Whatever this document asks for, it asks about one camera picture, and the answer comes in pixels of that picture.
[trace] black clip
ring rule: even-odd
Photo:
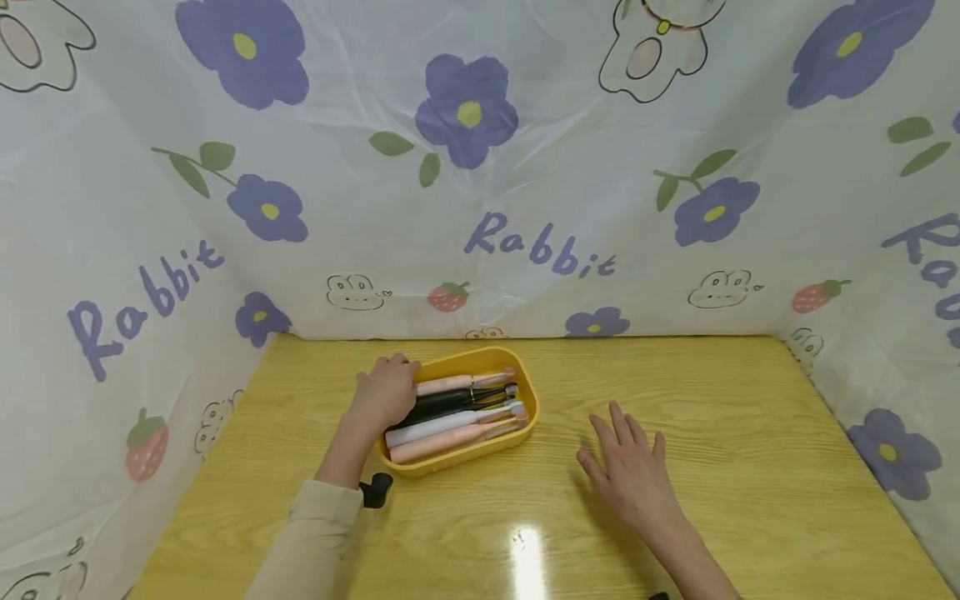
[[[394,478],[387,473],[374,473],[370,483],[360,482],[363,493],[363,507],[367,509],[383,508],[387,503],[387,492],[394,484]]]

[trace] strawberry print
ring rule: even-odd
[[[140,409],[140,417],[127,436],[127,474],[137,482],[147,481],[160,468],[167,451],[170,430],[163,417],[147,417],[147,409]]]
[[[801,315],[812,313],[832,299],[840,296],[843,286],[851,281],[827,279],[823,283],[814,283],[793,295],[793,310]]]
[[[442,313],[456,312],[467,304],[467,296],[470,295],[467,291],[468,285],[469,281],[460,284],[448,281],[435,287],[426,300]]]

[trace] wooden table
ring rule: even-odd
[[[768,338],[501,340],[541,399],[521,446],[419,480],[365,510],[340,595],[375,600],[679,598],[612,519],[574,454],[619,399],[668,441],[677,493],[751,600],[952,599],[843,430]],[[243,593],[324,454],[353,375],[476,342],[279,337],[170,523],[133,600]],[[370,473],[380,469],[373,459]]]

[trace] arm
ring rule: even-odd
[[[300,488],[286,526],[247,590],[247,600],[324,600],[363,503],[357,489],[377,438],[416,403],[420,363],[402,354],[357,374],[357,391],[312,481]]]
[[[613,429],[595,415],[607,469],[586,450],[577,460],[623,522],[650,548],[686,600],[741,600],[727,574],[686,519],[666,471],[666,439],[653,449],[636,419],[610,404]]]

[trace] white electric toothbrush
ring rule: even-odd
[[[515,416],[516,412],[522,408],[523,402],[513,399],[509,400],[500,408],[480,411],[462,411],[447,415],[446,417],[440,417],[439,419],[427,420],[422,423],[417,423],[416,425],[394,429],[393,431],[387,432],[387,447],[393,448],[400,444],[408,444],[416,440],[422,440],[428,436],[449,431],[450,429],[463,427],[464,425],[505,419],[510,416]]]

